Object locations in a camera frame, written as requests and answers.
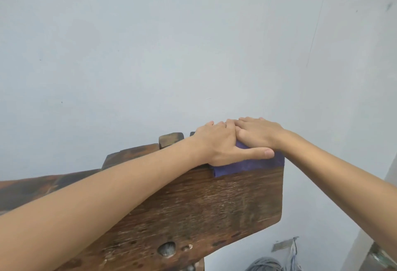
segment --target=brown wooden furniture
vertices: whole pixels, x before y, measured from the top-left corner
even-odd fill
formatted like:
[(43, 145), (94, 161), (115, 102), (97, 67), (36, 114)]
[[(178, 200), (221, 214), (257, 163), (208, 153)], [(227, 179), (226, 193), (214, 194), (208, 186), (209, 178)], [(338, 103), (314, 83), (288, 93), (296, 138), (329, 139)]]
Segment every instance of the brown wooden furniture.
[[(182, 133), (172, 133), (161, 136), (159, 144), (110, 154), (101, 169), (0, 182), (0, 214), (181, 139)], [(277, 223), (282, 188), (283, 167), (214, 178), (208, 165), (199, 166), (152, 195), (57, 271), (193, 270), (206, 255)], [(196, 268), (204, 268), (203, 263)]]

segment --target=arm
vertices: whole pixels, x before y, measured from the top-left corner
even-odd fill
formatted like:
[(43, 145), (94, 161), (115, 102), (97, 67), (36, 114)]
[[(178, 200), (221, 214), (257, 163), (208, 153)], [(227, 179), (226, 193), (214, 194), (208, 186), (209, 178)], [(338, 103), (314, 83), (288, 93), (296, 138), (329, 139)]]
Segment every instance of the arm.
[(0, 270), (52, 271), (189, 169), (274, 155), (265, 150), (237, 148), (233, 121), (210, 122), (170, 147), (27, 203), (0, 217)]
[(263, 118), (235, 121), (237, 138), (250, 147), (281, 150), (328, 197), (397, 259), (397, 188)]

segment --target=hand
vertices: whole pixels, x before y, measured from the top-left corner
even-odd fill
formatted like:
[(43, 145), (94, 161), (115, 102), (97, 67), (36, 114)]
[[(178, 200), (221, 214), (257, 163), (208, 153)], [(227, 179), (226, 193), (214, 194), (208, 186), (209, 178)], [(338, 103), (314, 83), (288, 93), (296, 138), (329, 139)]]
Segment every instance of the hand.
[(266, 147), (240, 149), (236, 147), (236, 126), (228, 119), (226, 123), (214, 125), (211, 121), (198, 128), (191, 137), (204, 152), (204, 163), (213, 166), (226, 165), (246, 159), (269, 159), (274, 157), (273, 150)]
[(270, 122), (263, 117), (240, 117), (234, 120), (236, 136), (248, 147), (269, 147), (280, 150), (280, 137), (285, 129), (276, 122)]

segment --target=forearm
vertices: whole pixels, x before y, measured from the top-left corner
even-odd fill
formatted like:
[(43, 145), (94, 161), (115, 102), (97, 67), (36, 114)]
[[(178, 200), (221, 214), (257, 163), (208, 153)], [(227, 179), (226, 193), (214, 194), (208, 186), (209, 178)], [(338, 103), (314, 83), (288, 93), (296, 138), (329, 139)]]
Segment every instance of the forearm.
[(187, 138), (6, 213), (0, 217), (0, 270), (54, 270), (151, 194), (201, 164), (200, 153)]
[(393, 259), (397, 259), (397, 188), (285, 131), (280, 149)]

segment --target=purple fabric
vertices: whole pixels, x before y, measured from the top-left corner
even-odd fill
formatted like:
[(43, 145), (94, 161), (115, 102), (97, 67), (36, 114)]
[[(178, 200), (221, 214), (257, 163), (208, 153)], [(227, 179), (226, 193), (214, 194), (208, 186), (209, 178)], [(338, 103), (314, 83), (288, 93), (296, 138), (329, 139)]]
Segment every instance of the purple fabric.
[[(241, 149), (248, 149), (248, 147), (245, 144), (239, 141), (236, 142), (236, 146)], [(283, 153), (274, 152), (274, 157), (271, 159), (261, 159), (261, 160), (249, 159), (236, 163), (231, 163), (228, 165), (223, 165), (221, 167), (212, 167), (212, 169), (214, 170), (214, 176), (219, 177), (223, 175), (229, 175), (248, 170), (257, 170), (260, 168), (269, 169), (275, 167), (283, 167), (284, 162), (285, 162), (285, 158)]]

